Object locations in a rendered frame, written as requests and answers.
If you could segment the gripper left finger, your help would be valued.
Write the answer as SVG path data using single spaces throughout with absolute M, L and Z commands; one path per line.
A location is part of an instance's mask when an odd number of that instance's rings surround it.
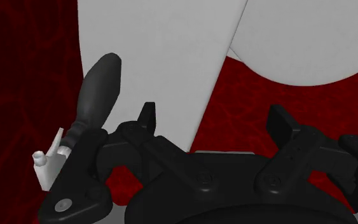
M 155 136 L 156 106 L 145 102 L 136 121 L 82 134 L 38 211 L 39 224 L 93 224 L 113 208 L 106 180 L 126 166 L 146 185 L 166 172 L 198 200 L 217 192 L 213 173 L 163 136 Z

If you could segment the red patterned robot stand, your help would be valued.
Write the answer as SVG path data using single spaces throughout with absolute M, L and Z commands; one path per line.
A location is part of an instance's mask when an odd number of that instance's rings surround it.
M 38 224 L 32 154 L 72 124 L 81 82 L 76 0 L 0 0 L 0 224 Z M 271 104 L 333 139 L 358 134 L 358 74 L 290 87 L 226 59 L 191 149 L 274 155 Z

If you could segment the black-handled white kitchen tool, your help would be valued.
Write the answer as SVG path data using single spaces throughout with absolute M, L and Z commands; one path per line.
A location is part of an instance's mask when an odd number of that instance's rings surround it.
M 105 124 L 120 94 L 121 59 L 115 53 L 103 55 L 87 72 L 78 94 L 76 118 L 67 132 L 58 129 L 46 153 L 32 154 L 41 189 L 49 191 L 82 133 Z

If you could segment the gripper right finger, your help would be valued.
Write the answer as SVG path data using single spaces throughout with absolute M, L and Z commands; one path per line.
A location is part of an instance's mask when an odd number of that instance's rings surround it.
M 358 135 L 334 141 L 278 104 L 266 129 L 279 151 L 254 180 L 255 224 L 358 224 Z

